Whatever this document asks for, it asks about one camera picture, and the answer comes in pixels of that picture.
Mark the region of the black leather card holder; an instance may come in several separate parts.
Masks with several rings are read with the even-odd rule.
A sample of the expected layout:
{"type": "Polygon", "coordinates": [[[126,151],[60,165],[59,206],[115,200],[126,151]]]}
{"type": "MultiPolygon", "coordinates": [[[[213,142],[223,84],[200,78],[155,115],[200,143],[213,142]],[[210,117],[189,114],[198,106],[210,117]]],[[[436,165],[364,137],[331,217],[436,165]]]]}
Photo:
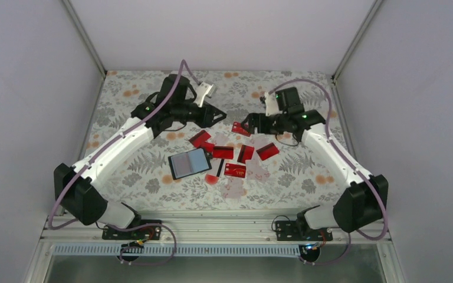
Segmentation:
{"type": "Polygon", "coordinates": [[[210,170],[211,159],[212,155],[203,148],[169,156],[168,162],[173,180],[210,170]]]}

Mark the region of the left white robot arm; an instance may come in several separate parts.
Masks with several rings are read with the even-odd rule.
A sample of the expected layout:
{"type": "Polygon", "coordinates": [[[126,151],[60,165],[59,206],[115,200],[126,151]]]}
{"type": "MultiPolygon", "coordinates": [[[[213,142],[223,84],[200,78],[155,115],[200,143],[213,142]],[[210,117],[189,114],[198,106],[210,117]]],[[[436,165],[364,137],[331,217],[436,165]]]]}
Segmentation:
{"type": "Polygon", "coordinates": [[[224,120],[227,114],[215,106],[204,103],[177,103],[157,106],[139,104],[124,125],[97,150],[72,166],[62,163],[54,170],[55,204],[50,212],[53,217],[58,207],[83,225],[101,222],[117,227],[127,239],[140,232],[139,214],[121,202],[109,202],[99,189],[108,177],[136,150],[150,143],[174,122],[195,123],[204,129],[224,120]]]}

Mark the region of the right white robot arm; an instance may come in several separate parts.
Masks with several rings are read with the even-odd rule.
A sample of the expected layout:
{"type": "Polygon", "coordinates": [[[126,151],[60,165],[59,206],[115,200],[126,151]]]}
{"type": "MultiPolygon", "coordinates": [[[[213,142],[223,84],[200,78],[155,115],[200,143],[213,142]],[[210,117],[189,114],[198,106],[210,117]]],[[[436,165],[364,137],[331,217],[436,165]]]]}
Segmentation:
{"type": "Polygon", "coordinates": [[[251,113],[241,122],[241,127],[251,134],[293,134],[300,144],[317,155],[334,177],[341,196],[334,204],[318,205],[299,213],[296,232],[301,239],[310,240],[321,228],[337,227],[346,233],[360,231],[380,219],[384,226],[378,237],[384,237],[388,231],[388,181],[382,175],[372,175],[361,166],[336,141],[318,111],[273,116],[251,113]]]}

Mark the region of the red VIP card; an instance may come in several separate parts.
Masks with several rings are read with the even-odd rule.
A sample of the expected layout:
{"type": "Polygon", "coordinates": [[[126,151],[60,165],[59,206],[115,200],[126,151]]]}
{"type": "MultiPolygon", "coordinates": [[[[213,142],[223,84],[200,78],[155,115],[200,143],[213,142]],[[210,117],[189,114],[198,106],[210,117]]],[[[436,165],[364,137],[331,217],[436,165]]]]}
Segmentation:
{"type": "Polygon", "coordinates": [[[250,137],[251,134],[246,131],[244,128],[241,127],[242,124],[240,122],[235,121],[232,125],[231,131],[236,134],[240,134],[242,136],[250,137]]]}

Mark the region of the red card left pair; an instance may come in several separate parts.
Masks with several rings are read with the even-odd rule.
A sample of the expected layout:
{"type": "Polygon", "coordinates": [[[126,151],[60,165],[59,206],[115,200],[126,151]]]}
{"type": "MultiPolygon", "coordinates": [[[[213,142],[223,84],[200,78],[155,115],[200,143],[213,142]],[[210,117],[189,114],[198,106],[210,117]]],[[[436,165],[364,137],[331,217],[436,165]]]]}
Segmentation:
{"type": "Polygon", "coordinates": [[[215,145],[211,142],[209,142],[209,139],[211,138],[211,135],[205,131],[201,130],[194,136],[192,136],[189,139],[189,142],[195,147],[195,148],[202,148],[208,153],[212,153],[214,150],[215,145]]]}

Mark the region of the red card black stripe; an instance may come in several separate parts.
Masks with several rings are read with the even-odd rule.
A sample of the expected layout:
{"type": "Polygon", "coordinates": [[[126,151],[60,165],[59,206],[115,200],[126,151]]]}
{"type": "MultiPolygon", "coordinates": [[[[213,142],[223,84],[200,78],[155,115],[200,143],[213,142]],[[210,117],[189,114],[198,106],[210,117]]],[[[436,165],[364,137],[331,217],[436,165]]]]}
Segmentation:
{"type": "Polygon", "coordinates": [[[212,157],[232,160],[234,158],[234,148],[232,146],[214,146],[212,157]]]}

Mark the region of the red chip card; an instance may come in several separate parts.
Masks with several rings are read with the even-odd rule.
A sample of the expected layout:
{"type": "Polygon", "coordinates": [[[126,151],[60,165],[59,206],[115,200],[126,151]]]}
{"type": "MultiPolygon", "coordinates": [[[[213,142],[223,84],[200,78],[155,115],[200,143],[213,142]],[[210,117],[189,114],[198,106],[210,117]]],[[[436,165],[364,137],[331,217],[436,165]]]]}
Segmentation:
{"type": "Polygon", "coordinates": [[[229,177],[245,178],[247,167],[243,164],[227,163],[224,169],[224,175],[229,177]]]}

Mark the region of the white floral card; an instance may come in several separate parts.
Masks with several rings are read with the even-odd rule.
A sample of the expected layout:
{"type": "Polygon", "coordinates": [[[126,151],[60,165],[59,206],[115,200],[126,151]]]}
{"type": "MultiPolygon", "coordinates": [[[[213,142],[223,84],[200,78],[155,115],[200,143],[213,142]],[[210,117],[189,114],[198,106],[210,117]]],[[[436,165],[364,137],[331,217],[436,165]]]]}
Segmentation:
{"type": "Polygon", "coordinates": [[[221,195],[225,199],[241,199],[257,187],[268,182],[270,172],[262,167],[259,159],[247,160],[243,164],[247,167],[245,178],[225,176],[226,183],[220,186],[221,195]]]}

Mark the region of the white card red circle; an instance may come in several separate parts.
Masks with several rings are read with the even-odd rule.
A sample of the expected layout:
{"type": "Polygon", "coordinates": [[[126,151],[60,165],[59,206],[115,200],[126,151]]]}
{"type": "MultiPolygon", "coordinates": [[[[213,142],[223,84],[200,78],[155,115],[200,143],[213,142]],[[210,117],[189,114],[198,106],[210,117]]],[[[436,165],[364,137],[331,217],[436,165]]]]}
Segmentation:
{"type": "Polygon", "coordinates": [[[219,177],[223,172],[225,160],[224,159],[213,159],[211,161],[211,169],[206,172],[205,182],[209,185],[215,185],[219,181],[219,177]]]}

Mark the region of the floral patterned table mat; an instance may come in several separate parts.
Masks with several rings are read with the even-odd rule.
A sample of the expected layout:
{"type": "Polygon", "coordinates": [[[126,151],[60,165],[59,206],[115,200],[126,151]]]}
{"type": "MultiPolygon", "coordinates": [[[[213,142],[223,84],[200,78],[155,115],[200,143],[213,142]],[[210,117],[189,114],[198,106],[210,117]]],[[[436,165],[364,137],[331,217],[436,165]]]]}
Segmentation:
{"type": "Polygon", "coordinates": [[[257,154],[262,167],[270,172],[268,182],[241,199],[225,199],[220,186],[205,182],[205,173],[173,180],[168,157],[193,148],[189,139],[200,129],[193,123],[175,123],[138,149],[107,178],[99,193],[109,201],[123,202],[144,210],[238,210],[238,209],[304,209],[321,203],[334,203],[341,191],[323,162],[310,149],[296,144],[290,133],[279,136],[254,134],[242,136],[231,131],[235,121],[249,113],[261,113],[260,97],[281,83],[297,79],[296,87],[306,110],[317,110],[330,117],[336,140],[344,143],[343,129],[335,107],[329,107],[326,94],[331,93],[328,77],[308,71],[195,71],[201,81],[216,85],[208,102],[227,113],[225,120],[209,128],[209,142],[232,146],[238,154],[243,145],[259,149],[274,143],[280,153],[265,161],[257,154]]]}

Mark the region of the aluminium rail frame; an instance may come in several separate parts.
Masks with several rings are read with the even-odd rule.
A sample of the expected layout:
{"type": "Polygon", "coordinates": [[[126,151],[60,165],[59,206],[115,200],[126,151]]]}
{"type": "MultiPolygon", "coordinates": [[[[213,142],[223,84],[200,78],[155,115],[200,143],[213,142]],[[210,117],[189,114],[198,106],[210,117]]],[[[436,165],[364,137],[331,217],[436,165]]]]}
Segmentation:
{"type": "MultiPolygon", "coordinates": [[[[230,244],[275,244],[277,237],[271,223],[277,215],[291,219],[301,209],[258,209],[258,210],[182,210],[145,211],[144,219],[161,220],[176,235],[178,243],[230,243],[230,244]]],[[[370,236],[378,235],[383,221],[373,222],[362,231],[370,236]]],[[[84,226],[80,222],[51,230],[46,226],[41,239],[55,242],[101,242],[101,229],[95,225],[84,226]]],[[[347,234],[332,228],[333,240],[327,244],[345,244],[347,234]]]]}

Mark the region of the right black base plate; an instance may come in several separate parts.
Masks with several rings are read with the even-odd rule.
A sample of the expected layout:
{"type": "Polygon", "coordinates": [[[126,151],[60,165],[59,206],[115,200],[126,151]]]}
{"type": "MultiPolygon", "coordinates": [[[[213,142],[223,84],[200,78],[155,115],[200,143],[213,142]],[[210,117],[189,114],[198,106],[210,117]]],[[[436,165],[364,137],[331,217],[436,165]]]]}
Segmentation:
{"type": "Polygon", "coordinates": [[[277,241],[332,241],[333,234],[327,228],[310,229],[308,225],[299,225],[296,221],[281,220],[274,222],[277,241]]]}

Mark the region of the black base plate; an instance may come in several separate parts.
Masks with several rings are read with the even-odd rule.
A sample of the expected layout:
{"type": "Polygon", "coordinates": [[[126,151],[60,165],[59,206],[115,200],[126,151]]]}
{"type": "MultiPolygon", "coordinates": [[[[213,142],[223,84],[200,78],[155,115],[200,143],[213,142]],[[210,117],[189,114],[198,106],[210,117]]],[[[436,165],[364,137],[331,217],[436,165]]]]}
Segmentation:
{"type": "Polygon", "coordinates": [[[281,220],[274,222],[277,241],[332,241],[333,234],[327,228],[310,229],[308,225],[299,225],[296,221],[281,220]]]}
{"type": "Polygon", "coordinates": [[[117,229],[108,227],[107,225],[103,228],[101,238],[103,240],[159,240],[160,239],[160,226],[155,224],[162,224],[161,220],[156,219],[142,219],[136,224],[129,226],[130,231],[119,231],[117,229]]]}

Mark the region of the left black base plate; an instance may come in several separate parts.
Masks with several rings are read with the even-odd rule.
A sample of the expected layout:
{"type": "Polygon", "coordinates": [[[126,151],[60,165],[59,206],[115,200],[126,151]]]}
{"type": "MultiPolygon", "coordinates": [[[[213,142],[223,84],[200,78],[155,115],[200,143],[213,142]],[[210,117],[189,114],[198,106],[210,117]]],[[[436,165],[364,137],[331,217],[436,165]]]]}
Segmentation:
{"type": "Polygon", "coordinates": [[[107,225],[103,228],[101,238],[103,240],[159,240],[160,239],[160,226],[155,224],[162,224],[161,220],[156,219],[142,219],[136,224],[129,226],[130,231],[119,231],[117,229],[108,227],[107,225]]]}

